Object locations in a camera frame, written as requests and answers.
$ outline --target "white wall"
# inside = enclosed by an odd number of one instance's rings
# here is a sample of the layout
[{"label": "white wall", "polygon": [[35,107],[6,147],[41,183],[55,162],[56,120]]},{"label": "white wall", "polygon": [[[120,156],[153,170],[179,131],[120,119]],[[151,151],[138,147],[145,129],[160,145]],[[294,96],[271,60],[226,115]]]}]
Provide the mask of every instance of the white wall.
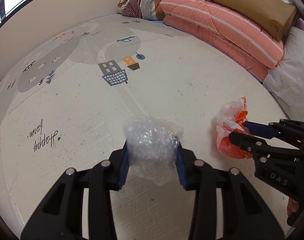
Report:
[{"label": "white wall", "polygon": [[116,13],[119,0],[34,0],[0,28],[0,81],[26,54],[87,20]]}]

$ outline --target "white pillow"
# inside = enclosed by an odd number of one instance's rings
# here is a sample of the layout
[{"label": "white pillow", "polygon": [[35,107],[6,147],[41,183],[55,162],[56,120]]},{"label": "white pillow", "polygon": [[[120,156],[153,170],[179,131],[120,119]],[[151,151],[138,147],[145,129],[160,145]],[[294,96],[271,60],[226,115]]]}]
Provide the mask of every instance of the white pillow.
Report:
[{"label": "white pillow", "polygon": [[304,31],[290,29],[284,57],[269,70],[263,85],[290,119],[304,122]]}]

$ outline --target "orange plastic bag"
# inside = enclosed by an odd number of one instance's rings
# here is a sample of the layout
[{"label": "orange plastic bag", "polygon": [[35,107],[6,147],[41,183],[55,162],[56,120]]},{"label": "orange plastic bag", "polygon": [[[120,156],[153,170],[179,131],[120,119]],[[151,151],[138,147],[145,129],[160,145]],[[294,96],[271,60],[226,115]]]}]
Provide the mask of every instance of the orange plastic bag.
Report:
[{"label": "orange plastic bag", "polygon": [[235,159],[251,158],[252,153],[241,150],[238,146],[233,145],[229,140],[229,134],[232,131],[250,135],[249,130],[243,126],[247,121],[246,98],[239,98],[223,105],[216,115],[216,145],[218,151],[228,157]]}]

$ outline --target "bedding pile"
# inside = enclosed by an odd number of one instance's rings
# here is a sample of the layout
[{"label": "bedding pile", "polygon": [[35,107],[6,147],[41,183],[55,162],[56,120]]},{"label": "bedding pile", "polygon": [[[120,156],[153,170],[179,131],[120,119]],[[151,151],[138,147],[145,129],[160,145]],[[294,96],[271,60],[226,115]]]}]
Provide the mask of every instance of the bedding pile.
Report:
[{"label": "bedding pile", "polygon": [[284,56],[296,9],[282,0],[162,0],[164,23],[212,45],[260,82]]},{"label": "bedding pile", "polygon": [[165,15],[159,5],[160,2],[161,0],[120,0],[118,14],[149,21],[161,21]]}]

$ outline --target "human hand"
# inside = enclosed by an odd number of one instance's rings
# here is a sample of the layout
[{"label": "human hand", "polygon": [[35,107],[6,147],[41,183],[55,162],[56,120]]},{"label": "human hand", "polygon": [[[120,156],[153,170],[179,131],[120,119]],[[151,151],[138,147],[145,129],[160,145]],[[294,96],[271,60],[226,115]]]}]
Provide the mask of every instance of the human hand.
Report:
[{"label": "human hand", "polygon": [[292,198],[288,199],[287,205],[287,215],[290,217],[293,213],[296,213],[300,207],[300,204],[293,200]]}]

